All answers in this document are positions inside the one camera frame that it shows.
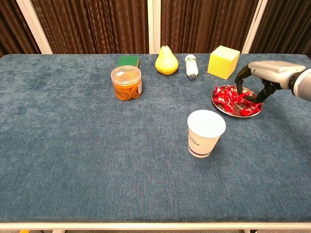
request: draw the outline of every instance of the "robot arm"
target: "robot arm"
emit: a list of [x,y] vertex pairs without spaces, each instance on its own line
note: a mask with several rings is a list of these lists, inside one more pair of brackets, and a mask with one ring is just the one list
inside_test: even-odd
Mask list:
[[276,90],[291,89],[293,95],[311,101],[311,68],[283,62],[283,61],[258,61],[245,66],[237,75],[238,94],[242,93],[243,80],[250,75],[261,78],[264,89],[253,98],[246,96],[249,101],[260,103],[273,94]]

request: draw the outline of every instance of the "yellow sponge cube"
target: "yellow sponge cube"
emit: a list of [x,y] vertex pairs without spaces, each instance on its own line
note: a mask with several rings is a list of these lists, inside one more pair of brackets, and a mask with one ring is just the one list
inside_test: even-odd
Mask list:
[[207,72],[228,79],[235,70],[239,56],[240,51],[220,45],[210,54]]

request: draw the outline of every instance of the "sponge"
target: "sponge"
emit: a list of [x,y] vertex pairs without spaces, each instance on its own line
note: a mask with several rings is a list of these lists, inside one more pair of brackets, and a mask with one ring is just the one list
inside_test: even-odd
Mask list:
[[139,67],[139,58],[138,56],[128,56],[128,55],[121,55],[119,57],[119,61],[118,61],[118,67],[120,66],[135,66],[135,67]]
[[207,72],[228,79],[237,66],[239,56],[240,51],[220,45],[210,54]]

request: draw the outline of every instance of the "pear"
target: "pear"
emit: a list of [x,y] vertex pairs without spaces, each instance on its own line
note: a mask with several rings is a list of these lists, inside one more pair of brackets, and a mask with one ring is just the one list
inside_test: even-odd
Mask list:
[[155,68],[158,72],[165,75],[171,75],[177,70],[177,58],[168,46],[163,45],[161,47],[159,56],[155,61]]

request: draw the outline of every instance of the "white paper cup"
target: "white paper cup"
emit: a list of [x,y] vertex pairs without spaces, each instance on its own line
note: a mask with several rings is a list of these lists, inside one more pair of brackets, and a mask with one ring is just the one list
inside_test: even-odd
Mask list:
[[208,157],[225,132],[225,120],[213,111],[197,110],[189,115],[187,123],[189,152],[198,158]]

